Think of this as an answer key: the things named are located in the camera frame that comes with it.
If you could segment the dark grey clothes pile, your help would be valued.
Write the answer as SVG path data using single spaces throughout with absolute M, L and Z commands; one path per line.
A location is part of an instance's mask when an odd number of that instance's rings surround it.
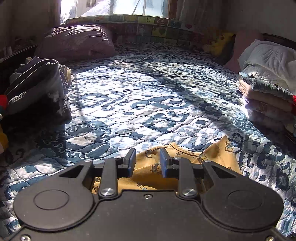
M 70 85 L 71 69 L 67 66 L 55 59 L 27 58 L 10 76 L 1 126 L 16 132 L 70 120 Z

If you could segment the blue white quilted bedspread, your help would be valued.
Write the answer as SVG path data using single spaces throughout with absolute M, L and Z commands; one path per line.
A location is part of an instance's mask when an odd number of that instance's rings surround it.
M 116 52 L 70 63 L 69 123 L 13 134 L 1 156 L 1 237 L 20 227 L 12 210 L 17 193 L 67 166 L 172 142 L 201 152 L 223 136 L 242 173 L 283 199 L 278 230 L 295 234 L 295 145 L 247 119 L 236 75 L 206 54 L 166 45 Z

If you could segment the grey folded bottom garment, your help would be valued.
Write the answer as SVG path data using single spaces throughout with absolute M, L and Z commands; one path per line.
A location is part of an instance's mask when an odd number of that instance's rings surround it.
M 253 124 L 270 129 L 274 132 L 283 132 L 286 130 L 286 127 L 290 127 L 293 124 L 291 120 L 275 120 L 258 111 L 250 109 L 246 110 L 245 115 Z

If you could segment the lavender folded garment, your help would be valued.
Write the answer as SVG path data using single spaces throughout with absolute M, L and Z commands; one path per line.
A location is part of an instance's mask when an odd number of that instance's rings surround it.
M 270 118 L 282 123 L 294 121 L 294 117 L 291 113 L 261 101 L 241 97 L 238 99 L 238 103 L 242 106 L 246 116 L 251 120 L 263 120 L 264 118 Z

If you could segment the beige folded garment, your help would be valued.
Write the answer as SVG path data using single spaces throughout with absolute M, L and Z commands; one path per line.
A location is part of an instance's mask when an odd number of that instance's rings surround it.
M 264 93 L 256 90 L 252 90 L 251 86 L 244 80 L 239 80 L 239 90 L 246 99 L 253 99 L 261 101 L 265 104 L 269 104 L 275 108 L 291 113 L 295 107 L 292 102 L 284 100 L 280 97 L 276 97 L 270 93 Z

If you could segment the grey-green folded towel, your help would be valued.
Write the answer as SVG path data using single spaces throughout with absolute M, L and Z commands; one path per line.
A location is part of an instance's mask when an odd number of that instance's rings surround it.
M 248 75 L 244 72 L 239 72 L 239 77 L 248 85 L 250 85 L 251 90 L 259 91 L 262 93 L 267 93 L 274 95 L 276 97 L 282 98 L 290 103 L 293 103 L 295 96 L 288 90 L 278 86 L 277 84 L 269 83 L 255 78 L 253 75 Z

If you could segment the red folded garment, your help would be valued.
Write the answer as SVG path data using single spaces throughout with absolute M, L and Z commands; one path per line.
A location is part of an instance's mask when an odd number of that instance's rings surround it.
M 296 95 L 293 95 L 292 97 L 292 114 L 296 115 Z

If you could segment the yellow plush toy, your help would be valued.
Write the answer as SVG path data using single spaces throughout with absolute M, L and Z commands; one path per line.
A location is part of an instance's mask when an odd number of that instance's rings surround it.
M 215 38 L 210 43 L 208 42 L 203 45 L 202 49 L 204 52 L 210 53 L 214 57 L 219 57 L 234 35 L 233 32 L 218 31 Z

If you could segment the red plush toy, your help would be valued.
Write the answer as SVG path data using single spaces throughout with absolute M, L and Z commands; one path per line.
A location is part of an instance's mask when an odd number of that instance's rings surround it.
M 6 109 L 8 107 L 8 98 L 6 95 L 1 94 L 0 95 L 0 114 L 5 116 L 6 115 Z

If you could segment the purple pink pillow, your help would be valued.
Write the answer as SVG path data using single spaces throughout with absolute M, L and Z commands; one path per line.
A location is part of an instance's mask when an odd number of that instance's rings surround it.
M 52 28 L 38 44 L 34 55 L 65 63 L 112 57 L 115 47 L 109 30 L 85 24 Z

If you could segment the colourful alphabet bumper mat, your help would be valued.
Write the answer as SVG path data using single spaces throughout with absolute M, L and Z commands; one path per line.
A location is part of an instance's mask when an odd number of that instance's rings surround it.
M 200 47 L 204 34 L 194 25 L 157 16 L 80 16 L 66 20 L 67 26 L 97 24 L 112 32 L 114 42 L 164 43 L 189 48 Z

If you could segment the white pillow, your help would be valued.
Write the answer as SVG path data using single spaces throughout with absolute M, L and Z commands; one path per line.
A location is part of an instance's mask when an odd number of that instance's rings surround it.
M 255 40 L 238 58 L 240 71 L 295 94 L 295 50 Z

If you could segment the window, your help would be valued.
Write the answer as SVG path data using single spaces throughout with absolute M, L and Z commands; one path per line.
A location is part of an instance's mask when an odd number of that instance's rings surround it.
M 75 0 L 61 2 L 61 24 L 66 20 L 104 15 L 148 15 L 167 18 L 169 16 L 169 1 L 164 0 Z

